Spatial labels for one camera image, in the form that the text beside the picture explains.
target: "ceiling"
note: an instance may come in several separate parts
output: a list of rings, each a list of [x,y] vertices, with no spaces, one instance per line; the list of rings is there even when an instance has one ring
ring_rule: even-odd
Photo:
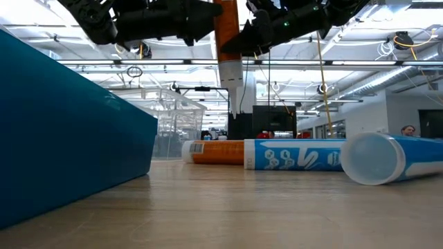
[[[245,3],[246,0],[237,0],[241,25],[247,19],[251,19]],[[383,44],[387,38],[392,39],[396,31],[408,31],[416,44],[426,42],[416,49],[418,55],[420,51],[441,41],[443,28],[440,24],[443,9],[407,9],[407,7],[408,5],[367,6],[357,15],[361,18],[360,21],[352,19],[344,27],[333,27],[328,36],[321,41],[323,59],[378,61],[411,59],[409,50],[394,50],[392,42]],[[0,24],[34,48],[44,53],[51,51],[60,59],[138,59],[133,53],[120,53],[114,45],[92,44],[69,12],[54,0],[0,0]],[[262,55],[259,59],[318,59],[317,43],[310,42],[311,38],[316,41],[314,33],[307,34],[272,48],[269,54]],[[213,33],[193,47],[187,47],[183,41],[175,37],[166,37],[162,41],[148,39],[146,42],[152,49],[152,59],[216,59],[217,57]],[[148,73],[136,79],[132,79],[125,72],[115,72],[115,68],[111,73],[82,74],[99,85],[111,89],[128,87],[129,82],[131,86],[141,85],[146,88],[169,88],[173,82],[182,87],[219,86],[217,67],[167,65],[167,68],[168,71],[165,73],[165,66],[144,66],[143,70]],[[346,68],[326,70],[325,81],[330,86],[330,94],[333,95],[376,72],[377,70],[353,71]],[[267,99],[268,93],[264,85],[268,82],[268,76],[267,66],[250,69],[248,72],[248,77],[255,78],[259,99]],[[316,87],[322,82],[319,70],[276,69],[271,66],[270,76],[271,82],[277,82],[279,86],[277,93],[281,98],[320,97],[316,92]],[[400,82],[390,90],[396,91],[408,85],[410,82]],[[399,94],[407,92],[421,94],[420,89],[422,88],[410,89]],[[272,98],[277,97],[273,91],[270,95]],[[224,100],[226,96],[223,93],[189,91],[186,97],[220,99],[219,102],[204,104],[209,109],[227,109]]]

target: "black machine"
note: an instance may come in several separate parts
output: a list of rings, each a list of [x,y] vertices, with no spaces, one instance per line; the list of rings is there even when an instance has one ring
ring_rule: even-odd
[[[142,46],[142,39],[168,36],[177,36],[193,46],[214,30],[214,17],[223,13],[221,5],[199,0],[58,1],[93,43],[118,44],[128,51]]]
[[[271,0],[248,0],[246,6],[255,19],[243,31],[226,42],[221,51],[243,56],[265,54],[271,47],[319,31],[324,39],[332,26],[342,26],[369,0],[280,0],[281,8]]]
[[[297,136],[296,107],[253,106],[252,116],[255,136],[263,131],[292,131],[293,138]]]

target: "wall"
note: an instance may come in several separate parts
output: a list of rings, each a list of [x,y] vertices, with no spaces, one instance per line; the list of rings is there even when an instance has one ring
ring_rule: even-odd
[[[350,137],[364,131],[388,131],[388,112],[386,93],[380,91],[374,97],[363,97],[362,103],[348,103],[340,107],[339,112],[331,113],[332,122],[345,120],[346,136]],[[297,129],[314,128],[327,124],[326,113],[319,118],[301,120]]]
[[[437,102],[435,95],[428,94]],[[419,110],[443,109],[443,104],[429,100],[425,95],[387,95],[388,127],[389,133],[399,135],[401,128],[405,125],[413,125],[416,135],[420,135]]]

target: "blue box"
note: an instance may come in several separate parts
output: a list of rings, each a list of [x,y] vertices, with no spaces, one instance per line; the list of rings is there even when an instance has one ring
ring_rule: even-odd
[[[0,48],[0,228],[148,173],[156,118],[2,30]]]

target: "blue cylinder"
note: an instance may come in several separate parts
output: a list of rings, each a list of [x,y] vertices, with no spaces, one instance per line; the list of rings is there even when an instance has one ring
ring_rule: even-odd
[[[443,172],[443,141],[360,133],[341,148],[345,173],[363,185],[381,185]]]
[[[255,170],[343,171],[344,139],[251,139],[244,141],[244,168]]]

